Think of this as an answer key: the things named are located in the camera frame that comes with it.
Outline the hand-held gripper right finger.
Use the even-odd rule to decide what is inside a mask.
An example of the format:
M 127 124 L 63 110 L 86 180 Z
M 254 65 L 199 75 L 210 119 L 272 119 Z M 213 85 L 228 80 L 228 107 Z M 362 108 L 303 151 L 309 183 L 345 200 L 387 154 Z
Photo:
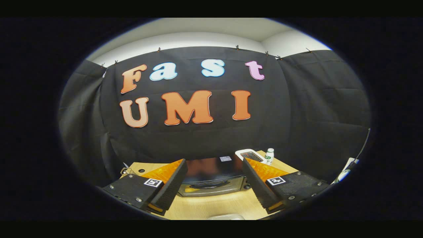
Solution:
M 288 173 L 249 158 L 243 159 L 242 170 L 268 214 L 301 206 L 329 187 L 305 172 Z

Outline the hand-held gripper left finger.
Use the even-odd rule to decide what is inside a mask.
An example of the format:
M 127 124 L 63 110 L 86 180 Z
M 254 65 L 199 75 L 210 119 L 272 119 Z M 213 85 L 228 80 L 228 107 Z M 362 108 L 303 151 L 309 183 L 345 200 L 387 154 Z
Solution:
M 107 194 L 142 211 L 164 215 L 186 176 L 185 159 L 154 169 L 144 175 L 126 172 L 102 188 Z

